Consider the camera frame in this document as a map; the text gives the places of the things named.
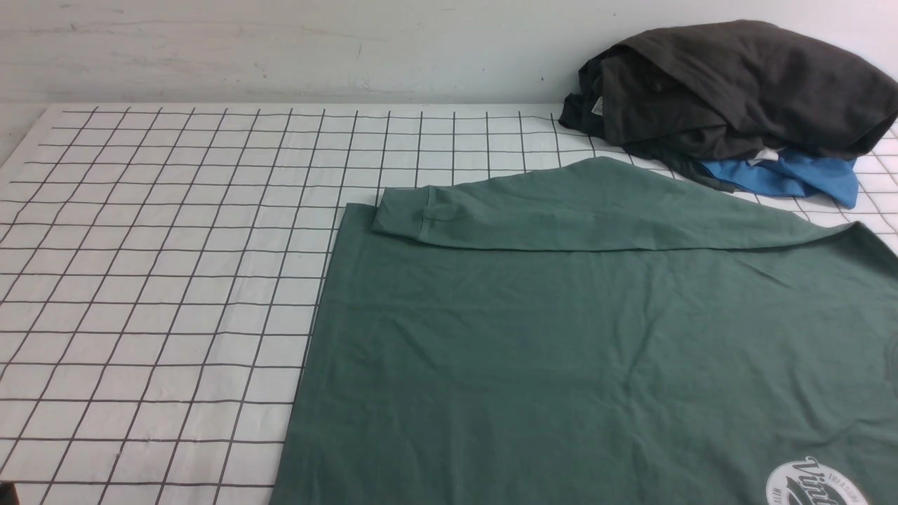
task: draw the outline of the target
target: white label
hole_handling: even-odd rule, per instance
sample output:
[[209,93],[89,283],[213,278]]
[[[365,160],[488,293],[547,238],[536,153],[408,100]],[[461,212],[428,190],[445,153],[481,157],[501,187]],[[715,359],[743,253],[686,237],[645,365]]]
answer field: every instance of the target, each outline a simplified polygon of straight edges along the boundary
[[780,466],[767,479],[770,505],[869,505],[845,475],[813,457]]
[[596,101],[595,105],[593,106],[593,114],[595,114],[596,116],[603,116],[604,112],[605,112],[605,100],[602,96],[600,96],[599,100]]

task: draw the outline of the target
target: white wall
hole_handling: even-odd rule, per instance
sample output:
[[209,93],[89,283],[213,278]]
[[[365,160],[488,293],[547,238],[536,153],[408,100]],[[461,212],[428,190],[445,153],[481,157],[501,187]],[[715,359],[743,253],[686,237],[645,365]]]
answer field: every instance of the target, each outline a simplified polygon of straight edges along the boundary
[[4,0],[0,102],[559,102],[659,26],[761,19],[898,76],[895,0]]

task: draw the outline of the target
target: green t-shirt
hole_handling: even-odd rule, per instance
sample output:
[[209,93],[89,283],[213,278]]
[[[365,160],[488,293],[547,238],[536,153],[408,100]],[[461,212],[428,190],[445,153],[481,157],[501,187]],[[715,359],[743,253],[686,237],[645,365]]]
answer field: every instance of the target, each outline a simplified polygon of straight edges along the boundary
[[607,158],[339,230],[271,503],[898,497],[898,260]]

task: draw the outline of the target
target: white surface with grid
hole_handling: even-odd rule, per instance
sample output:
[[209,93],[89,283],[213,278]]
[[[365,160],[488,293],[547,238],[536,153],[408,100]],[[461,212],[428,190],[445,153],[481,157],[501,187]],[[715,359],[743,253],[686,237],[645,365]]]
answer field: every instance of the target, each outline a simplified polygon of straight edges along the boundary
[[[22,503],[266,503],[348,202],[607,155],[559,107],[58,105],[0,172],[0,480]],[[898,251],[898,139],[852,210]],[[751,194],[738,198],[759,201]]]

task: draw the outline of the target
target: white circular logo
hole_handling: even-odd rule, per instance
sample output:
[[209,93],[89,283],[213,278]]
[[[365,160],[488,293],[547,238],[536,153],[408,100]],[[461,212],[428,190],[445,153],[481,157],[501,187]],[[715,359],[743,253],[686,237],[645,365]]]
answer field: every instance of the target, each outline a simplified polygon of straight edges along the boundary
[[845,475],[813,457],[780,466],[767,479],[770,505],[869,505]]

